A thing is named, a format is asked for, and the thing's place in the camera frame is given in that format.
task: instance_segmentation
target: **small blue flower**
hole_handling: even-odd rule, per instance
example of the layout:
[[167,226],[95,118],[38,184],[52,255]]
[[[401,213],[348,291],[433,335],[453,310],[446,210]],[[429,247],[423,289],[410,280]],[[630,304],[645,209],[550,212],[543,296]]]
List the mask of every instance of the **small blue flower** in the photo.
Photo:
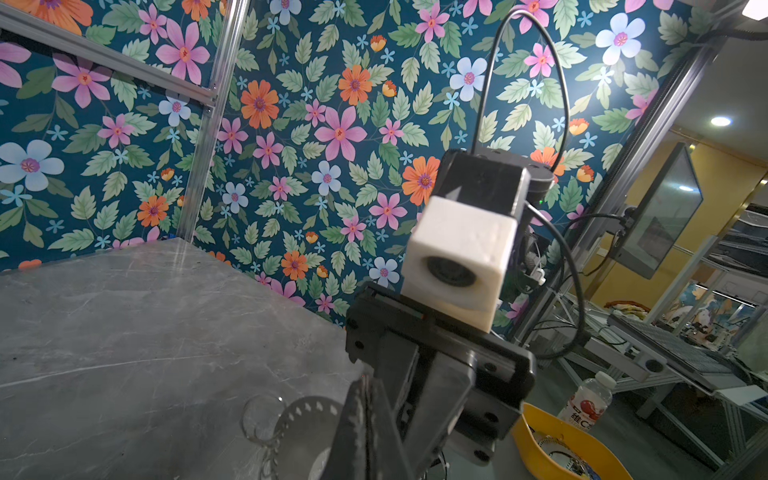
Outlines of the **small blue flower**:
[[565,117],[560,118],[553,118],[554,125],[552,125],[552,130],[561,131],[563,128],[565,128]]
[[16,207],[20,207],[22,205],[22,200],[30,200],[32,198],[32,195],[23,194],[23,191],[24,187],[22,185],[16,185],[12,192],[10,190],[0,190],[0,195],[7,197],[2,201],[2,204],[8,205],[12,202],[16,202]]
[[452,94],[445,94],[447,97],[442,104],[448,105],[449,110],[453,110],[454,107],[458,107],[458,92],[455,91]]
[[475,30],[478,26],[475,25],[475,19],[473,17],[469,17],[469,22],[462,22],[462,27],[464,27],[464,30],[462,30],[462,34],[469,36],[472,36],[472,31]]
[[64,221],[63,220],[49,220],[48,224],[51,225],[51,226],[45,229],[46,232],[56,233],[59,230],[63,230],[64,229]]
[[345,2],[339,2],[339,0],[336,0],[336,6],[333,7],[333,13],[336,14],[337,17],[340,17],[344,15],[344,10],[346,9],[346,3]]
[[454,65],[456,65],[455,61],[451,61],[451,63],[442,62],[442,70],[440,71],[440,73],[450,78],[451,75],[456,73],[456,69],[453,68]]
[[395,61],[395,51],[390,51],[388,48],[384,48],[384,53],[382,53],[382,60],[384,61],[384,65],[387,65],[391,61]]
[[541,95],[542,88],[544,88],[544,82],[534,79],[533,81],[531,81],[531,86],[528,87],[528,93],[530,93],[535,97],[538,97],[539,95]]
[[448,9],[448,11],[451,13],[452,17],[455,17],[456,15],[459,15],[462,13],[462,7],[464,7],[464,4],[458,3],[458,0],[455,0],[453,2],[453,5],[451,5],[451,8]]
[[120,149],[115,150],[112,154],[112,160],[117,161],[120,165],[122,165],[124,161],[128,160],[128,151]]
[[275,33],[276,31],[280,30],[280,26],[277,24],[277,17],[270,18],[268,22],[269,24],[266,26],[266,29],[271,33]]
[[402,151],[402,155],[400,155],[400,161],[402,162],[402,166],[406,166],[408,164],[413,163],[413,154],[408,153],[407,150]]
[[45,133],[48,135],[51,135],[51,141],[54,141],[54,140],[64,140],[64,136],[69,132],[66,130],[62,130],[61,127],[58,125],[54,125],[53,130],[48,130]]
[[109,245],[109,235],[96,237],[95,247],[104,249],[107,248],[107,245]]
[[584,134],[584,138],[578,141],[578,143],[583,144],[584,148],[594,147],[594,141],[598,139],[598,136],[591,136],[589,132]]
[[581,17],[576,18],[576,22],[581,23],[579,25],[580,27],[584,28],[585,25],[592,25],[592,20],[590,18],[594,17],[594,13],[592,12],[585,12],[584,10],[581,11]]
[[281,104],[284,107],[287,107],[288,104],[290,103],[290,100],[288,100],[288,94],[278,94],[277,103]]

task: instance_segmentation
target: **yellow plastic container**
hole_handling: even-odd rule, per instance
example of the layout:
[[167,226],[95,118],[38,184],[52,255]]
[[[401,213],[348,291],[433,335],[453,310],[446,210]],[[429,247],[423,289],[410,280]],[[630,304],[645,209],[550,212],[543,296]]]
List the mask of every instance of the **yellow plastic container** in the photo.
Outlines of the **yellow plastic container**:
[[537,409],[530,403],[523,403],[523,414],[512,427],[512,436],[525,467],[538,480],[584,479],[553,462],[549,455],[539,448],[531,429],[561,440],[603,480],[632,480],[616,455],[595,437],[549,415],[544,410]]

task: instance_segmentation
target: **computer screen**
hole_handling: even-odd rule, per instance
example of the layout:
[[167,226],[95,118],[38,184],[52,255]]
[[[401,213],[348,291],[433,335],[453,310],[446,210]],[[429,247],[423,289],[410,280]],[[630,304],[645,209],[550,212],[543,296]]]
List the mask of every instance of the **computer screen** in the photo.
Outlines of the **computer screen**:
[[650,279],[702,201],[688,146],[681,142],[634,212],[634,223],[613,249],[614,260]]

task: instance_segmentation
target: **flower center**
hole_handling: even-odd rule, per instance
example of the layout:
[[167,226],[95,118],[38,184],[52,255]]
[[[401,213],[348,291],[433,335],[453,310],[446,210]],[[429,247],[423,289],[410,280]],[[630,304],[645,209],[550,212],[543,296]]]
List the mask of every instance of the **flower center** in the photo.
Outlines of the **flower center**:
[[40,5],[45,5],[47,8],[55,10],[61,7],[61,0],[40,0]]
[[22,160],[22,170],[28,174],[33,174],[34,172],[40,170],[40,162],[34,158],[26,158]]
[[614,45],[620,47],[627,43],[627,40],[629,40],[629,36],[626,33],[621,32],[619,35],[616,35],[616,38],[614,38]]
[[419,177],[419,185],[425,189],[430,188],[432,186],[432,177],[427,174],[423,174],[421,177]]

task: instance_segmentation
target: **wall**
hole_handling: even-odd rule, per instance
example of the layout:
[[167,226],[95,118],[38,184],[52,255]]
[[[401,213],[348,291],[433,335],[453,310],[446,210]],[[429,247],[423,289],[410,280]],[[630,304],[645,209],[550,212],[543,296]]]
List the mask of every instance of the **wall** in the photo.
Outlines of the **wall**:
[[[659,146],[627,194],[628,204],[640,203],[676,143],[677,140],[666,140]],[[766,168],[705,144],[696,147],[691,160],[704,199],[677,244],[696,251],[706,237],[720,232],[763,178]],[[652,307],[689,259],[685,253],[672,250],[651,280],[644,279],[622,265],[614,264],[592,300],[597,305],[612,300],[634,300]]]
[[[0,2],[203,86],[210,80],[226,11],[226,2],[217,0]],[[180,61],[184,46],[191,50],[189,61]],[[135,99],[135,85],[121,80],[121,96]]]
[[[408,234],[439,158],[472,140],[481,82],[463,87],[466,68],[482,73],[513,3],[492,10],[487,1],[440,2],[435,10],[432,0],[255,5],[242,46],[258,68],[235,71],[197,244],[338,323],[358,282],[399,288]],[[629,4],[531,3],[558,42],[574,104],[574,134],[545,205],[556,223],[580,214],[634,119],[709,27],[705,12],[663,3],[666,10],[645,2],[628,13],[637,43],[624,53],[595,39],[621,33]],[[425,30],[431,18],[438,28]],[[525,22],[512,22],[481,139],[551,162],[566,126],[556,73],[530,65],[548,61],[541,42]],[[518,310],[505,305],[497,326]]]
[[8,32],[0,60],[0,270],[175,231],[200,107]]

